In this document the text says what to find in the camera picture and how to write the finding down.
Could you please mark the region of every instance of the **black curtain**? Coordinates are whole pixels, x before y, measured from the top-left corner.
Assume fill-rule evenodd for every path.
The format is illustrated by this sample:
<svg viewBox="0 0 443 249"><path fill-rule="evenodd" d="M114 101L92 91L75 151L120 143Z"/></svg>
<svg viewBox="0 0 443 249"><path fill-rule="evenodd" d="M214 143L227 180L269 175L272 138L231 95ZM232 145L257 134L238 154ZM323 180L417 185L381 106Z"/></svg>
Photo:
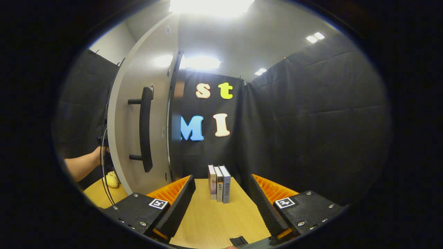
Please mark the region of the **black curtain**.
<svg viewBox="0 0 443 249"><path fill-rule="evenodd" d="M257 174L340 205L369 189L391 141L382 79L342 34L288 56L251 81L238 121L245 181Z"/></svg>
<svg viewBox="0 0 443 249"><path fill-rule="evenodd" d="M117 65L91 50L84 51L76 60L61 89L52 126L55 147L63 158L91 153L98 146L117 71ZM96 167L78 184L85 189L102 176L101 167Z"/></svg>
<svg viewBox="0 0 443 249"><path fill-rule="evenodd" d="M233 87L229 93L231 99L220 95L218 85L228 82ZM198 98L195 94L199 83L210 85L210 97ZM237 162L237 125L239 107L242 97L243 80L217 74L187 72L183 99L181 104L182 117L189 124L193 116L202 116L202 135L204 140L191 141L182 139L180 142L183 164L183 176L194 175L195 178L207 178L207 165L225 165L230 174L241 183ZM216 137L217 126L213 115L226 113L228 136Z"/></svg>

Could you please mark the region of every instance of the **book spine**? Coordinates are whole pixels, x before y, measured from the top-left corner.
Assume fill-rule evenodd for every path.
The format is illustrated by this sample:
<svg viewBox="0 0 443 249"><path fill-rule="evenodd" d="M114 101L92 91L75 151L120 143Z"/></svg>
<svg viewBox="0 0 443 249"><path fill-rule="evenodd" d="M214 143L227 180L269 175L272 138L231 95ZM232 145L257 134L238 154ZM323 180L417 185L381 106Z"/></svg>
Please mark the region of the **book spine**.
<svg viewBox="0 0 443 249"><path fill-rule="evenodd" d="M211 174L211 182L210 182L210 193L211 193L211 200L215 200L217 196L217 179L215 177L215 174Z"/></svg>
<svg viewBox="0 0 443 249"><path fill-rule="evenodd" d="M229 194L231 191L231 177L225 176L223 179L223 203L229 203Z"/></svg>
<svg viewBox="0 0 443 249"><path fill-rule="evenodd" d="M223 201L223 177L217 177L217 202Z"/></svg>
<svg viewBox="0 0 443 249"><path fill-rule="evenodd" d="M211 172L210 172L210 165L208 165L208 189L209 189L209 194L211 194Z"/></svg>

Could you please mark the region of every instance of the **black cable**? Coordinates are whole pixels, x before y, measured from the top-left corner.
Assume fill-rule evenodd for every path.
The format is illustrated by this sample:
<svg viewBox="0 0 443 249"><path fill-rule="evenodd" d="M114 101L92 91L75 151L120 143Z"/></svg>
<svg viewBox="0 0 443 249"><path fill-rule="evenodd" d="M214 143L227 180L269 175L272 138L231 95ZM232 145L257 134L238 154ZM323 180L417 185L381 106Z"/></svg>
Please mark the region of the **black cable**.
<svg viewBox="0 0 443 249"><path fill-rule="evenodd" d="M105 126L105 132L103 133L103 138L101 141L101 147L100 147L100 159L101 159L101 168L103 170L103 178L105 179L105 183L106 183L106 188L108 189L108 193L109 193L109 197L112 200L112 205L115 205L114 199L112 198L111 192L109 191L109 186L108 186L108 180L106 179L106 175L105 175L105 159L103 157L103 150L102 147L105 144L105 135L108 134L108 125Z"/></svg>
<svg viewBox="0 0 443 249"><path fill-rule="evenodd" d="M101 165L101 145L100 145L100 165ZM103 184L103 190L105 190L106 196L108 197L109 202L112 204L111 199L109 198L108 192L106 192L106 188L105 188L105 182L103 181L103 177L101 178L101 183Z"/></svg>

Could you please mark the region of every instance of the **fluorescent light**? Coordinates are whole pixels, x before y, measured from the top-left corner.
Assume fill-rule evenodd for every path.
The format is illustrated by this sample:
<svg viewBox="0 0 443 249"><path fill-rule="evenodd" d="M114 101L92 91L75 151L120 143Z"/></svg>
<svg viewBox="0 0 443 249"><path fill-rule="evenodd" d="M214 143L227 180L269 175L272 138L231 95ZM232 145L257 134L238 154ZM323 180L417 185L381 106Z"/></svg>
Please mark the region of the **fluorescent light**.
<svg viewBox="0 0 443 249"><path fill-rule="evenodd" d="M186 58L184 60L184 67L195 67L195 68L215 68L217 69L220 66L219 60L211 57L193 57Z"/></svg>
<svg viewBox="0 0 443 249"><path fill-rule="evenodd" d="M314 43L317 41L317 39L314 36L308 36L308 37L306 37L306 40L310 41L311 43Z"/></svg>
<svg viewBox="0 0 443 249"><path fill-rule="evenodd" d="M245 13L254 0L171 0L169 12L188 12L216 16Z"/></svg>
<svg viewBox="0 0 443 249"><path fill-rule="evenodd" d="M168 67L171 65L172 59L174 57L172 55L164 55L155 58L155 64L160 67Z"/></svg>
<svg viewBox="0 0 443 249"><path fill-rule="evenodd" d="M315 33L314 35L315 35L319 40L325 38L325 36L322 35L322 33L320 33L320 32L317 32L317 33Z"/></svg>
<svg viewBox="0 0 443 249"><path fill-rule="evenodd" d="M254 74L255 75L258 75L258 76L260 76L262 73L264 73L264 72L266 72L266 69L264 69L264 68L260 68L257 72L255 72Z"/></svg>

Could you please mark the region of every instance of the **human arm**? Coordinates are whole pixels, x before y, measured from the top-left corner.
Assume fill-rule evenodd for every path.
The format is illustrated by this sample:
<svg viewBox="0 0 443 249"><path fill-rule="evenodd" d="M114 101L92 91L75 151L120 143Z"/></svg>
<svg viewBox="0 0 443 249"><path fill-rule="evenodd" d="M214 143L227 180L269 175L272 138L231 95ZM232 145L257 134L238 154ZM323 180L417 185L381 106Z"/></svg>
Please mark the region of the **human arm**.
<svg viewBox="0 0 443 249"><path fill-rule="evenodd" d="M95 167L100 165L100 146L92 153L76 158L65 159L65 163L74 181L78 182L87 176Z"/></svg>

